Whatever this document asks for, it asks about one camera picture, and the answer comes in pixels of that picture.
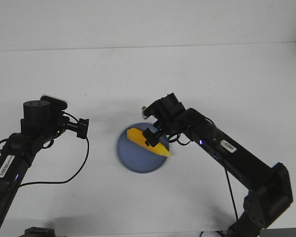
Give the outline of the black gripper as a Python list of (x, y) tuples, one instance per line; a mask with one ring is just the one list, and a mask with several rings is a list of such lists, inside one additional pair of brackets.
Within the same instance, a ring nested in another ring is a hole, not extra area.
[(89, 119), (80, 118), (79, 121), (73, 115), (63, 112), (64, 128), (76, 133), (76, 136), (81, 139), (87, 138)]
[[(153, 123), (153, 126), (158, 131), (162, 132), (162, 134), (170, 135), (170, 131), (167, 127), (170, 121), (170, 117), (169, 116), (161, 116), (161, 117), (153, 116), (153, 118), (156, 119), (156, 121)], [(147, 146), (155, 147), (159, 143), (159, 140), (162, 134), (159, 132), (153, 133), (149, 128), (146, 128), (143, 131), (143, 136), (146, 138), (145, 144)]]

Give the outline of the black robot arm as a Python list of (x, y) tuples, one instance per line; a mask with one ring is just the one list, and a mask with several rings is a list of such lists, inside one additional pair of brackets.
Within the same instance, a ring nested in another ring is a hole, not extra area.
[(0, 228), (28, 169), (40, 150), (48, 149), (66, 130), (87, 139), (88, 119), (76, 119), (65, 112), (68, 105), (61, 99), (43, 95), (23, 104), (21, 131), (1, 142), (0, 149)]
[(244, 212), (226, 232), (228, 237), (257, 237), (293, 202), (290, 176), (282, 163), (269, 167), (235, 140), (222, 132), (206, 116), (185, 109), (174, 93), (142, 108), (143, 118), (156, 118), (156, 132), (146, 129), (148, 146), (156, 146), (163, 135), (184, 134), (213, 157), (248, 189)]

